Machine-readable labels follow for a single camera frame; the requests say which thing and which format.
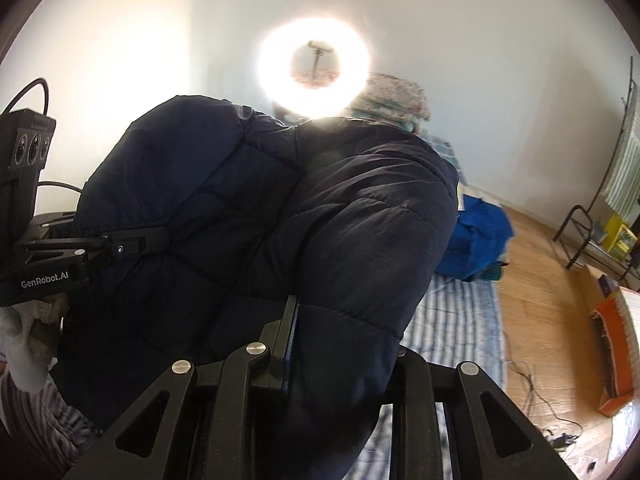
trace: camera lens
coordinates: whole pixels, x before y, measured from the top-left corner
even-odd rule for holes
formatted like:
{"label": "camera lens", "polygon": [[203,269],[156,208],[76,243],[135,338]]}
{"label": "camera lens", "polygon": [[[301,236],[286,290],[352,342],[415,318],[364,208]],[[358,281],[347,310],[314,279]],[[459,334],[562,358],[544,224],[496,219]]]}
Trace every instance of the camera lens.
{"label": "camera lens", "polygon": [[38,156],[38,148],[40,147],[40,134],[36,134],[31,139],[31,145],[29,146],[29,164],[33,164]]}
{"label": "camera lens", "polygon": [[42,147],[40,149],[40,160],[44,160],[47,153],[49,153],[49,137],[44,139],[44,142],[42,143]]}
{"label": "camera lens", "polygon": [[15,149],[15,163],[20,164],[24,159],[24,154],[27,152],[27,136],[23,135],[18,141],[18,146]]}

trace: navy blue quilted jacket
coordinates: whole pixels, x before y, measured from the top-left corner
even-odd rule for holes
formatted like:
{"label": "navy blue quilted jacket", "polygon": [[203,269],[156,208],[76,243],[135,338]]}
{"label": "navy blue quilted jacket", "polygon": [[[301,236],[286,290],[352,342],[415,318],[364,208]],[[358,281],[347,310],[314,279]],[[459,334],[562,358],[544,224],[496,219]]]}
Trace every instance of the navy blue quilted jacket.
{"label": "navy blue quilted jacket", "polygon": [[52,376],[107,428],[177,359],[221,360],[300,300],[268,476],[340,479],[456,221],[454,168],[392,126],[295,128],[179,96],[136,120],[82,192],[75,235],[165,226],[166,253],[72,298]]}

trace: silver screw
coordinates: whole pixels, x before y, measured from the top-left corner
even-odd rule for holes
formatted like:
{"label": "silver screw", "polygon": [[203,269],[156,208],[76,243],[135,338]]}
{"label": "silver screw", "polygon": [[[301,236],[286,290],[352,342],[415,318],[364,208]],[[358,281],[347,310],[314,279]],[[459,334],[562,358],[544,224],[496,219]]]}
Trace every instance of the silver screw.
{"label": "silver screw", "polygon": [[249,343],[246,346],[246,351],[248,354],[251,355],[260,355],[262,353],[264,353],[264,351],[267,349],[267,345],[265,345],[264,343]]}
{"label": "silver screw", "polygon": [[460,371],[465,375],[478,375],[480,368],[476,363],[472,363],[471,361],[467,361],[462,363],[460,366]]}
{"label": "silver screw", "polygon": [[191,370],[191,363],[180,359],[171,365],[171,370],[174,374],[182,375]]}

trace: orange fabric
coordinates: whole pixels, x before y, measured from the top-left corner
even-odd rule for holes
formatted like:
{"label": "orange fabric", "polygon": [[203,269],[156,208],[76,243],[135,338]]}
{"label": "orange fabric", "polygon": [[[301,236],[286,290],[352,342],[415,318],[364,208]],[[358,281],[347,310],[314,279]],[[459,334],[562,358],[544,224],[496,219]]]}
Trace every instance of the orange fabric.
{"label": "orange fabric", "polygon": [[614,296],[614,294],[610,294],[594,311],[594,315],[599,316],[604,325],[611,348],[610,359],[614,370],[613,386],[616,396],[609,399],[604,395],[600,405],[600,412],[607,416],[615,415],[631,399],[634,391],[625,328],[618,313]]}

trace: glowing ring light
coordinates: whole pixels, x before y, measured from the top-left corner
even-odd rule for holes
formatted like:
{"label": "glowing ring light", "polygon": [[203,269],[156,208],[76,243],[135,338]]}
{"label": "glowing ring light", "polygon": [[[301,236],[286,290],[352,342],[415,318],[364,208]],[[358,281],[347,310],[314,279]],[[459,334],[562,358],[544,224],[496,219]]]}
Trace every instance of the glowing ring light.
{"label": "glowing ring light", "polygon": [[[324,88],[305,88],[291,76],[291,57],[310,40],[329,43],[340,60],[340,76]],[[334,116],[364,88],[369,54],[349,25],[331,18],[306,18],[274,30],[264,41],[258,76],[268,96],[309,118]]]}

